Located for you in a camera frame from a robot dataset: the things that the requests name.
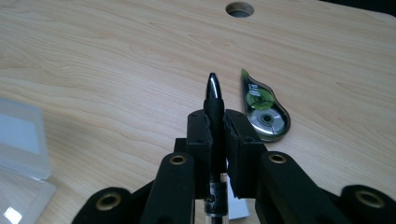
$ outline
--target clear plastic box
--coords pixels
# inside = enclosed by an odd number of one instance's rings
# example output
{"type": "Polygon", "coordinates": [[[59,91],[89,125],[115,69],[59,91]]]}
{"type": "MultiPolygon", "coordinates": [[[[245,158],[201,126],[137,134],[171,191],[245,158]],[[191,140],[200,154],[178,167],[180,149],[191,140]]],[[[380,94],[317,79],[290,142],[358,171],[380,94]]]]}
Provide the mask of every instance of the clear plastic box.
{"type": "Polygon", "coordinates": [[[56,191],[50,174],[41,111],[0,98],[0,223],[36,223],[56,191]]]}

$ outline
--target screw hole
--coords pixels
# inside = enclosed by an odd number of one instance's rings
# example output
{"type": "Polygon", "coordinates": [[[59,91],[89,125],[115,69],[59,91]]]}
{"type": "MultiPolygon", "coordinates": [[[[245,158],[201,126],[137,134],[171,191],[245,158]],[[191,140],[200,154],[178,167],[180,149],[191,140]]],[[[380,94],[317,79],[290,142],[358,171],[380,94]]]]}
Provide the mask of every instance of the screw hole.
{"type": "Polygon", "coordinates": [[[286,162],[286,158],[279,154],[272,154],[268,158],[270,159],[271,162],[274,162],[274,163],[285,163],[286,162]]]}
{"type": "Polygon", "coordinates": [[[249,3],[233,2],[225,8],[225,11],[232,17],[246,18],[253,14],[254,8],[249,3]]]}
{"type": "Polygon", "coordinates": [[[355,192],[356,198],[359,202],[364,203],[367,206],[373,208],[382,208],[385,206],[384,200],[382,200],[378,195],[367,191],[367,190],[358,190],[355,192]]]}
{"type": "Polygon", "coordinates": [[[183,164],[184,162],[186,162],[186,158],[183,156],[173,156],[171,158],[171,163],[174,165],[180,165],[183,164]]]}
{"type": "Polygon", "coordinates": [[[96,202],[96,208],[99,211],[108,211],[119,205],[120,202],[121,196],[117,192],[109,192],[96,202]]]}

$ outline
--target white label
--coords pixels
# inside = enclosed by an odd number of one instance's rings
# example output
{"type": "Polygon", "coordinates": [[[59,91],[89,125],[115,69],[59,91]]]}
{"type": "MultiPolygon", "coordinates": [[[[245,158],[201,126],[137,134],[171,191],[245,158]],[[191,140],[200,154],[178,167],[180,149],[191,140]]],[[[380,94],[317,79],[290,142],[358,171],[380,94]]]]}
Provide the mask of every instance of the white label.
{"type": "Polygon", "coordinates": [[[4,114],[0,114],[0,144],[40,153],[35,125],[4,114]]]}

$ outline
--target wooden table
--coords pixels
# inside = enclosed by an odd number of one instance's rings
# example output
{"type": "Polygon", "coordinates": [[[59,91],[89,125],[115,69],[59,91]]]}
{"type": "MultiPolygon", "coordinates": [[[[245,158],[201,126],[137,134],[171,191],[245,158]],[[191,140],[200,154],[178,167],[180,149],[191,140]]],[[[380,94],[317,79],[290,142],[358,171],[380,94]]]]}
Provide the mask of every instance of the wooden table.
{"type": "MultiPolygon", "coordinates": [[[[97,190],[152,180],[210,72],[242,111],[242,68],[290,112],[269,150],[335,194],[363,184],[396,199],[396,19],[313,0],[248,0],[254,13],[235,18],[230,3],[0,3],[0,97],[42,109],[58,187],[38,223],[70,223],[97,190]]],[[[248,202],[237,223],[258,223],[248,202]]]]}

